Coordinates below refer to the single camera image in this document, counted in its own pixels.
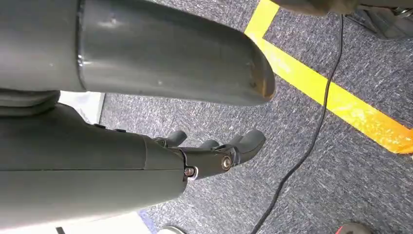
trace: white shoe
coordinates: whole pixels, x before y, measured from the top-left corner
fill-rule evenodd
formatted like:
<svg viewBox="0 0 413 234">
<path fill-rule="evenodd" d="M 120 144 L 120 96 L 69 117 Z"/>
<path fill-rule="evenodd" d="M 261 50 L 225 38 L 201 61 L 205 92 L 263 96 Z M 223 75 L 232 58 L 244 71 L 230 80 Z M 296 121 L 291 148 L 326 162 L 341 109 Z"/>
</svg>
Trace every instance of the white shoe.
<svg viewBox="0 0 413 234">
<path fill-rule="evenodd" d="M 185 234 L 181 230 L 171 227 L 171 226 L 166 226 L 163 227 L 160 231 L 158 231 L 157 234 Z"/>
</svg>

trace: screw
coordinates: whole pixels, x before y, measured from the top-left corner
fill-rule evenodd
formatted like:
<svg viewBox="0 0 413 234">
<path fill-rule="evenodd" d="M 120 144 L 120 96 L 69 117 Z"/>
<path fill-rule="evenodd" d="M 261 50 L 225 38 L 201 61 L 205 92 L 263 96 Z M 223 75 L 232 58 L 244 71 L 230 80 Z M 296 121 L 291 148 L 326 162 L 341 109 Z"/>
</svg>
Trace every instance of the screw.
<svg viewBox="0 0 413 234">
<path fill-rule="evenodd" d="M 225 156 L 225 157 L 223 157 L 221 164 L 222 164 L 222 168 L 224 170 L 229 170 L 229 168 L 231 167 L 231 164 L 232 164 L 232 160 L 228 156 Z"/>
<path fill-rule="evenodd" d="M 185 170 L 184 170 L 184 174 L 185 174 L 186 176 L 188 176 L 188 177 L 191 177 L 191 176 L 193 176 L 193 175 L 195 174 L 195 170 L 194 170 L 193 168 L 191 168 L 191 167 L 187 167 L 187 168 L 185 168 Z"/>
</svg>

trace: black wire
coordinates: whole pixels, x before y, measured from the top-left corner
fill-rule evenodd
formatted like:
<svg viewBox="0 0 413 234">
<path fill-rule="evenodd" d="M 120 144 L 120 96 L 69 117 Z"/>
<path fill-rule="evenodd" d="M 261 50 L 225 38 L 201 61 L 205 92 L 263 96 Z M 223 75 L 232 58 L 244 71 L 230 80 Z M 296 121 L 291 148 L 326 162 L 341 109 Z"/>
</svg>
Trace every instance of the black wire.
<svg viewBox="0 0 413 234">
<path fill-rule="evenodd" d="M 319 135 L 320 129 L 322 127 L 323 121 L 324 121 L 324 116 L 327 110 L 327 98 L 328 98 L 328 91 L 330 89 L 330 83 L 331 80 L 333 79 L 334 73 L 336 72 L 338 63 L 340 62 L 341 59 L 341 53 L 343 51 L 343 15 L 340 15 L 340 31 L 339 31 L 339 38 L 338 38 L 338 54 L 336 57 L 336 63 L 334 64 L 333 70 L 331 74 L 328 77 L 327 84 L 325 86 L 325 93 L 324 93 L 324 103 L 323 103 L 323 109 L 321 113 L 321 117 L 319 119 L 319 124 L 317 125 L 317 129 L 314 132 L 313 138 L 311 140 L 310 147 L 308 148 L 307 152 L 302 156 L 302 158 L 298 161 L 298 163 L 282 178 L 280 184 L 278 185 L 277 191 L 274 194 L 274 197 L 272 198 L 271 204 L 267 208 L 267 210 L 264 212 L 260 220 L 257 222 L 255 225 L 254 229 L 252 230 L 251 234 L 256 234 L 261 226 L 264 224 L 265 220 L 268 218 L 272 210 L 274 209 L 275 203 L 278 200 L 278 197 L 280 196 L 281 190 L 285 184 L 285 182 L 290 178 L 290 176 L 302 165 L 302 163 L 310 156 L 311 151 L 314 148 L 314 145 L 316 143 L 317 137 Z"/>
</svg>

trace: yellow floor marking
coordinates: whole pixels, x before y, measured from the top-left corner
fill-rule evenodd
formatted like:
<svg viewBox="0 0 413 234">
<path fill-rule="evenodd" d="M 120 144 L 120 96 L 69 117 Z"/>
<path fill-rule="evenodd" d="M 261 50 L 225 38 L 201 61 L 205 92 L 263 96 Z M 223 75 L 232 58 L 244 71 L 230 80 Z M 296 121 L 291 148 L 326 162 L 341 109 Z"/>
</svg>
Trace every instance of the yellow floor marking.
<svg viewBox="0 0 413 234">
<path fill-rule="evenodd" d="M 261 0 L 245 34 L 264 52 L 277 75 L 322 104 L 327 79 L 263 39 L 278 8 L 270 0 Z M 330 86 L 327 108 L 390 152 L 413 153 L 412 130 L 333 82 Z"/>
</svg>

